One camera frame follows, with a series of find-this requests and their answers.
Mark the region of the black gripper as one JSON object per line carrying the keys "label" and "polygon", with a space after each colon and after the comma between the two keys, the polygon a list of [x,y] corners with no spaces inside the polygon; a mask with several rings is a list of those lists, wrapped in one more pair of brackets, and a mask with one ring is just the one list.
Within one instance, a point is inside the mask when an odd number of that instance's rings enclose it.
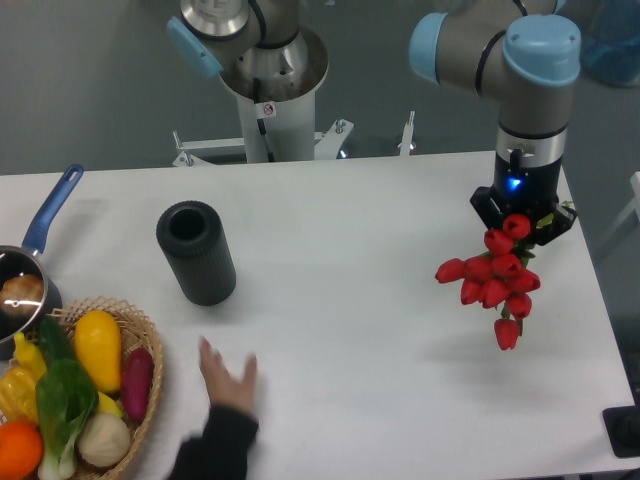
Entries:
{"label": "black gripper", "polygon": [[558,203],[557,186],[562,158],[527,167],[523,156],[512,163],[495,155],[493,183],[478,187],[470,203],[487,229],[501,229],[507,216],[522,214],[534,221],[532,243],[544,246],[568,232],[578,217],[574,202]]}

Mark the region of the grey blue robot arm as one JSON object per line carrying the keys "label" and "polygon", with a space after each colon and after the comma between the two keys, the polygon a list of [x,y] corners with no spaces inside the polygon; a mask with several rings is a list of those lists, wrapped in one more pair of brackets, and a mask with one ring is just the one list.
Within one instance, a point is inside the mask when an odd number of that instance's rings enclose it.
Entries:
{"label": "grey blue robot arm", "polygon": [[558,1],[475,1],[457,14],[430,13],[409,42],[412,70],[438,85],[499,103],[493,182],[471,205],[488,228],[510,214],[546,245],[571,229],[574,209],[557,187],[580,73],[581,33]]}

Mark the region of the black sleeved forearm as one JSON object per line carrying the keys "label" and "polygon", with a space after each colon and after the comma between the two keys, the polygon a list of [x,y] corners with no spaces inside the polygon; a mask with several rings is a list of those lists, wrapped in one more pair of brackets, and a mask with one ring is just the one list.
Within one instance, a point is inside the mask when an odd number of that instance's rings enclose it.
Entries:
{"label": "black sleeved forearm", "polygon": [[246,479],[258,429],[253,416],[212,406],[202,434],[181,443],[167,479]]}

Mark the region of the blurred human hand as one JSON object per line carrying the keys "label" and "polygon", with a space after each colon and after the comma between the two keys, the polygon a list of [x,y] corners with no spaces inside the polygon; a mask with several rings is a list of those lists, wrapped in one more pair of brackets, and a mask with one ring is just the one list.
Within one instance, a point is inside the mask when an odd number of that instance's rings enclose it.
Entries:
{"label": "blurred human hand", "polygon": [[221,353],[201,337],[199,366],[212,406],[234,409],[248,416],[254,414],[258,376],[255,355],[247,357],[242,375],[236,377],[227,369]]}

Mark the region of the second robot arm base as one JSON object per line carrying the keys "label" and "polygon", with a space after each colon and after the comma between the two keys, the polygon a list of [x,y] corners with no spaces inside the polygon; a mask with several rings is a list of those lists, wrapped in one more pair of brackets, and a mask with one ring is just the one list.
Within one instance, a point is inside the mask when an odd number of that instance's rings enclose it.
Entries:
{"label": "second robot arm base", "polygon": [[256,103],[298,99],[328,72],[327,49],[300,23],[297,1],[182,1],[167,32],[192,69]]}

